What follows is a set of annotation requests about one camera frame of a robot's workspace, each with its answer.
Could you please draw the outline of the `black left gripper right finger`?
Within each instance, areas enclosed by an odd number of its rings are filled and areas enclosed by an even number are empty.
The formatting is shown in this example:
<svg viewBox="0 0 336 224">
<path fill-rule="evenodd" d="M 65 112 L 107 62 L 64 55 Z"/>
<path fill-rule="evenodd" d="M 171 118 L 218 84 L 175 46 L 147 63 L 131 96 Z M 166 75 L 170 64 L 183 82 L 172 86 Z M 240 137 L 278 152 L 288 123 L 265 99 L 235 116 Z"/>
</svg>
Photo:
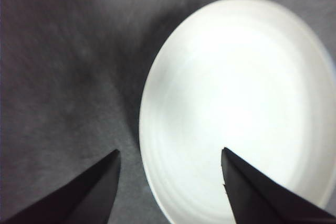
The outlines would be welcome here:
<svg viewBox="0 0 336 224">
<path fill-rule="evenodd" d="M 228 148 L 224 188 L 236 223 L 335 223 L 335 216 L 289 191 Z"/>
</svg>

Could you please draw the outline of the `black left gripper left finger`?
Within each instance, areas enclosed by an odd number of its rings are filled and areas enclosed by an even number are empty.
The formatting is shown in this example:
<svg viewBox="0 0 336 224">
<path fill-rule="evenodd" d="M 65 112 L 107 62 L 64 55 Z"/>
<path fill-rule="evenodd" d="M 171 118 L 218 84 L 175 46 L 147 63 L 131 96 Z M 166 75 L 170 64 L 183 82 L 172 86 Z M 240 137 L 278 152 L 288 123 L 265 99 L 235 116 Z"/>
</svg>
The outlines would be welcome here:
<svg viewBox="0 0 336 224">
<path fill-rule="evenodd" d="M 120 169 L 121 153 L 114 150 L 69 183 L 1 223 L 107 223 Z"/>
</svg>

